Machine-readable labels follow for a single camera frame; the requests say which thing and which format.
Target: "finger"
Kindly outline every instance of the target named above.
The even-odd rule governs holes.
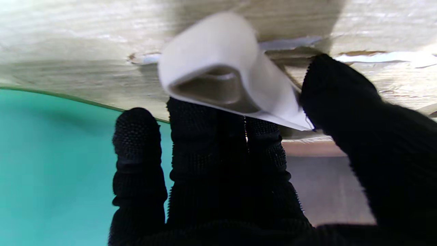
[[[218,139],[222,165],[221,201],[226,219],[252,218],[251,170],[244,117],[218,111]]]
[[[277,124],[246,117],[246,131],[250,160],[256,173],[275,174],[287,168]]]
[[[159,126],[145,109],[123,112],[112,139],[117,154],[110,245],[134,242],[164,227],[167,191],[160,167]]]
[[[253,193],[261,226],[292,229],[291,221],[310,228],[303,215],[296,190],[289,182],[285,151],[277,124],[246,117],[250,161],[253,165]]]
[[[246,175],[248,149],[244,117],[218,110],[217,136],[224,176],[240,179]]]
[[[167,224],[173,228],[220,219],[217,110],[170,98],[174,181]]]

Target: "wooden board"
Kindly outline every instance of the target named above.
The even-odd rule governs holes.
[[[260,41],[320,36],[333,56],[354,51],[437,54],[435,0],[5,0],[0,9],[0,86],[76,96],[168,119],[154,53],[218,11],[245,16]],[[384,98],[413,109],[437,103],[437,66],[355,64]],[[305,70],[292,76],[302,76]]]

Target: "wooden edge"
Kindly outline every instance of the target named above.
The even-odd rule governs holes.
[[[347,156],[333,141],[283,142],[285,153],[299,157],[338,157]]]

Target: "black knit glove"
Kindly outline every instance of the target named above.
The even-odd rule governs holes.
[[[120,209],[110,245],[214,221],[252,223],[296,235],[312,228],[288,181],[276,124],[173,98],[167,107],[174,181],[167,224],[159,127],[147,110],[131,109],[117,120],[113,138],[118,155],[113,203]]]

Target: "turquoise surface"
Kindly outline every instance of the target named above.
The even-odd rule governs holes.
[[[0,90],[0,245],[107,244],[120,112]],[[160,123],[167,189],[170,126]]]

